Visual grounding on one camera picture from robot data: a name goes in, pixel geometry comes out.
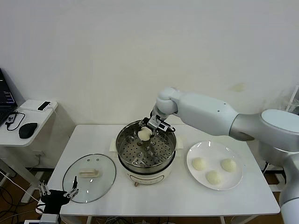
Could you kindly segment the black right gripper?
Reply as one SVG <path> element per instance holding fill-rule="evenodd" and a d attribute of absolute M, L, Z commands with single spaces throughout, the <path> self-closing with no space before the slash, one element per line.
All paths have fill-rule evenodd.
<path fill-rule="evenodd" d="M 152 131 L 152 138 L 159 138 L 162 136 L 162 130 L 165 128 L 163 122 L 158 118 L 157 115 L 151 116 L 150 119 L 142 119 L 139 122 L 139 127 L 147 127 L 151 129 L 155 129 Z"/>

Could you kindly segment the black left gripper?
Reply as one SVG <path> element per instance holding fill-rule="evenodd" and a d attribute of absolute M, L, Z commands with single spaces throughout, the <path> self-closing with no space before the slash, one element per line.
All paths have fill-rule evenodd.
<path fill-rule="evenodd" d="M 78 194 L 79 189 L 77 186 L 77 176 L 74 177 L 72 189 L 69 192 L 54 189 L 49 190 L 47 184 L 44 182 L 39 183 L 38 189 L 41 201 L 45 204 L 43 212 L 45 214 L 59 214 L 61 207 L 68 204 L 70 199 L 73 199 Z"/>

